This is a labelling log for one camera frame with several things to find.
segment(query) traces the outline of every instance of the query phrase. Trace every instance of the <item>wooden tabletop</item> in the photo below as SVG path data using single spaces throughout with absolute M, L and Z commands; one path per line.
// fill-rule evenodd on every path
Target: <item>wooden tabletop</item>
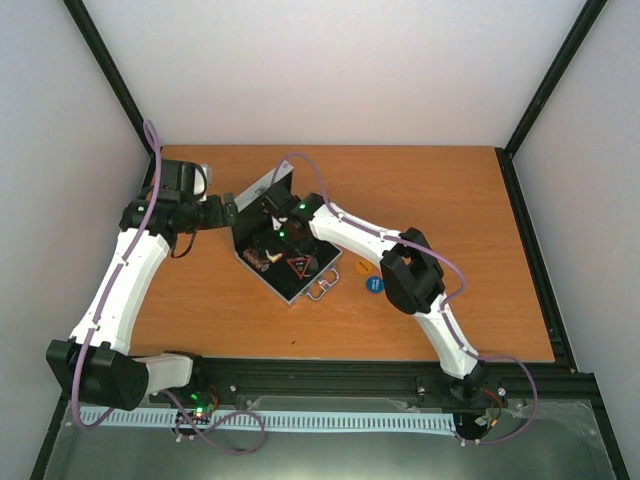
M 553 361 L 492 148 L 168 146 L 164 156 L 209 164 L 210 191 L 237 195 L 294 151 L 318 163 L 332 201 L 380 226 L 418 228 L 462 269 L 469 289 L 452 307 L 479 352 Z M 293 164 L 293 192 L 317 192 L 304 160 Z M 186 240 L 179 240 L 178 251 Z M 138 315 L 131 353 L 437 360 L 411 316 L 395 310 L 384 294 L 366 290 L 355 262 L 345 252 L 333 290 L 319 302 L 302 298 L 287 307 L 235 258 L 228 229 L 199 232 L 189 255 L 160 266 Z M 444 268 L 453 292 L 459 280 Z

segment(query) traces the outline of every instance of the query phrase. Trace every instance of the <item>purple cable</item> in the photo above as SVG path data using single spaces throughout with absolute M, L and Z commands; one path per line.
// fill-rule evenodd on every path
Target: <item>purple cable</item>
M 158 138 L 158 132 L 153 126 L 153 123 L 151 123 L 149 120 L 145 120 L 144 123 L 142 124 L 142 128 L 144 130 L 145 137 L 147 138 L 147 142 L 149 142 L 149 145 L 153 148 L 153 152 L 156 160 L 155 175 L 157 179 L 160 176 L 160 170 L 162 168 L 162 152 L 160 150 L 162 145 L 160 143 L 160 139 Z M 140 237 L 142 237 L 142 234 L 144 233 L 144 229 L 146 228 L 147 223 L 149 223 L 149 219 L 151 218 L 151 213 L 153 212 L 153 209 L 156 205 L 156 200 L 158 198 L 159 190 L 160 190 L 160 182 L 156 181 L 155 184 L 153 185 L 153 190 L 151 192 L 149 207 L 147 208 L 147 211 L 145 212 L 144 217 L 142 217 L 142 221 L 140 222 L 138 231 L 133 237 L 133 240 L 131 241 L 131 243 L 129 244 L 129 247 L 125 250 L 124 254 L 122 255 L 122 260 L 124 260 L 125 262 L 131 256 L 131 253 L 133 252 L 134 248 L 136 248 L 136 245 L 140 241 Z M 96 311 L 93 314 L 93 318 L 92 318 L 92 321 L 96 326 L 100 321 L 102 310 L 104 309 L 104 306 L 107 303 L 107 299 L 109 298 L 109 293 L 111 293 L 111 290 L 113 289 L 113 285 L 116 283 L 118 275 L 120 275 L 120 272 L 122 271 L 122 267 L 123 267 L 122 263 L 116 265 L 116 268 L 113 270 L 113 273 L 111 273 L 111 276 L 109 277 L 109 280 L 105 285 L 102 295 L 100 296 L 100 300 L 98 300 L 98 304 L 96 305 Z M 80 379 L 82 378 L 82 367 L 84 366 L 84 360 L 87 356 L 87 351 L 89 350 L 89 345 L 91 344 L 91 339 L 93 338 L 93 334 L 95 333 L 95 331 L 96 331 L 95 328 L 90 328 L 87 331 L 87 335 L 85 336 L 84 343 L 82 344 L 82 347 L 80 348 L 80 353 L 78 354 L 76 368 L 73 372 L 73 382 L 71 384 L 71 414 L 73 415 L 73 421 L 75 422 L 77 427 L 80 428 L 81 430 L 91 430 L 92 428 L 97 427 L 113 411 L 112 408 L 107 409 L 107 411 L 104 412 L 100 416 L 100 418 L 98 418 L 98 420 L 96 420 L 94 423 L 91 423 L 91 424 L 84 423 L 82 421 L 82 418 L 80 418 L 80 402 L 78 397 L 80 392 Z
M 278 165 L 276 166 L 274 172 L 273 172 L 273 176 L 271 177 L 271 184 L 273 185 L 277 179 L 277 175 L 278 175 L 278 171 L 280 170 L 280 167 L 282 167 L 282 164 L 284 162 L 286 162 L 287 160 L 289 160 L 290 158 L 293 157 L 300 157 L 303 158 L 307 161 L 307 163 L 309 163 L 309 165 L 311 166 L 311 168 L 313 169 L 313 173 L 315 174 L 316 177 L 316 181 L 318 182 L 318 186 L 320 187 L 320 194 L 322 195 L 322 198 L 324 200 L 324 204 L 326 205 L 327 209 L 329 210 L 329 212 L 331 212 L 332 215 L 336 216 L 336 217 L 340 217 L 340 215 L 338 214 L 338 211 L 336 211 L 335 208 L 333 208 L 333 205 L 331 205 L 331 202 L 329 201 L 329 197 L 327 195 L 327 189 L 325 187 L 324 184 L 324 180 L 322 179 L 322 174 L 320 173 L 320 170 L 318 169 L 318 166 L 315 164 L 315 162 L 313 160 L 311 160 L 310 157 L 308 157 L 307 155 L 305 155 L 304 153 L 300 153 L 300 152 L 296 152 L 296 153 L 290 153 L 288 155 L 286 155 L 284 158 L 282 158 L 282 160 L 280 160 L 280 163 L 278 163 Z M 378 237 L 379 236 L 379 232 L 377 230 L 374 230 L 372 228 L 367 227 L 366 225 L 362 225 L 354 220 L 351 220 L 350 218 L 348 218 L 348 216 L 344 215 L 342 217 L 342 221 L 345 222 L 347 225 L 351 225 L 352 227 L 355 227 L 359 230 L 362 230 L 363 232 L 368 233 L 369 235 L 373 235 L 374 237 Z M 426 253 L 427 255 L 430 255 L 431 257 L 435 258 L 436 260 L 439 260 L 440 262 L 444 263 L 445 265 L 449 266 L 456 275 L 458 275 L 458 277 L 460 278 L 460 288 L 458 288 L 455 292 L 453 292 L 451 295 L 447 295 L 444 300 L 442 300 L 442 302 L 440 303 L 440 310 L 442 313 L 442 316 L 444 318 L 445 324 L 447 326 L 447 329 L 449 330 L 449 332 L 451 333 L 454 341 L 458 344 L 458 346 L 462 349 L 464 347 L 464 342 L 460 339 L 460 337 L 458 336 L 458 334 L 456 333 L 455 329 L 453 328 L 453 325 L 451 324 L 451 320 L 449 319 L 448 315 L 445 312 L 445 307 L 457 296 L 459 296 L 460 294 L 462 294 L 462 292 L 464 292 L 467 289 L 467 280 L 464 276 L 464 274 L 462 273 L 462 271 L 449 259 L 445 258 L 444 256 L 440 255 L 439 253 L 434 252 L 433 250 L 424 247 L 422 245 L 418 245 L 417 243 L 413 243 L 410 242 L 408 240 L 404 240 L 400 237 L 396 237 L 396 236 L 392 236 L 392 235 L 385 235 L 382 237 L 383 240 L 388 240 L 391 242 L 396 242 L 399 243 L 401 245 L 404 245 L 405 247 L 409 247 L 409 248 L 414 248 L 416 250 L 419 250 L 423 253 Z M 518 366 L 522 369 L 522 371 L 524 372 L 524 374 L 526 375 L 527 379 L 529 380 L 529 384 L 531 385 L 531 391 L 533 392 L 533 410 L 531 412 L 531 416 L 527 419 L 527 421 L 522 425 L 522 427 L 520 427 L 518 430 L 516 430 L 513 433 L 510 433 L 509 435 L 506 435 L 502 438 L 499 438 L 497 440 L 489 440 L 489 441 L 481 441 L 478 443 L 478 445 L 496 445 L 502 442 L 505 442 L 507 440 L 512 439 L 513 437 L 516 437 L 518 435 L 520 435 L 521 433 L 523 433 L 527 428 L 529 428 L 529 426 L 531 425 L 531 423 L 533 422 L 533 419 L 536 415 L 536 412 L 538 411 L 538 389 L 536 387 L 536 383 L 533 379 L 533 376 L 531 375 L 531 372 L 529 371 L 529 369 L 527 368 L 527 366 L 520 360 L 518 360 L 516 357 L 512 356 L 512 355 L 491 355 L 491 356 L 482 356 L 482 355 L 476 355 L 473 352 L 470 352 L 468 350 L 463 350 L 467 355 L 469 355 L 471 358 L 474 358 L 476 360 L 482 360 L 482 361 L 492 361 L 492 360 L 501 360 L 501 359 L 508 359 L 511 360 L 512 362 L 515 362 L 518 364 Z M 462 437 L 460 437 L 457 433 L 456 433 L 456 437 L 459 440 L 463 440 Z
M 264 420 L 260 417 L 260 415 L 258 415 L 255 412 L 251 412 L 249 410 L 236 410 L 235 412 L 231 412 L 230 414 L 225 415 L 224 417 L 220 418 L 219 420 L 217 420 L 213 425 L 211 425 L 206 430 L 200 430 L 200 428 L 195 423 L 193 423 L 193 420 L 191 419 L 191 416 L 186 411 L 186 409 L 184 408 L 182 403 L 180 403 L 180 400 L 178 400 L 177 397 L 173 393 L 171 393 L 169 390 L 162 390 L 162 393 L 164 393 L 167 397 L 169 397 L 169 399 L 178 408 L 178 411 L 180 411 L 180 413 L 182 414 L 182 417 L 183 417 L 182 422 L 186 422 L 189 425 L 191 425 L 191 428 L 193 428 L 193 430 L 196 432 L 196 434 L 200 438 L 202 438 L 205 442 L 207 442 L 213 448 L 215 448 L 216 450 L 218 450 L 218 451 L 220 451 L 222 453 L 226 453 L 227 455 L 247 455 L 249 453 L 255 452 L 264 443 L 264 439 L 265 439 L 266 434 L 267 434 L 267 431 L 266 431 L 266 428 L 265 428 L 265 424 L 264 424 Z M 258 425 L 260 426 L 260 438 L 258 438 L 258 441 L 252 447 L 249 447 L 246 450 L 231 450 L 229 448 L 225 448 L 225 447 L 222 447 L 222 446 L 218 445 L 213 440 L 211 440 L 211 439 L 206 437 L 207 433 L 215 430 L 217 427 L 219 427 L 220 425 L 222 425 L 226 421 L 232 419 L 233 417 L 237 417 L 237 416 L 240 416 L 240 415 L 247 415 L 247 416 L 253 418 L 254 420 L 256 420 L 258 422 Z

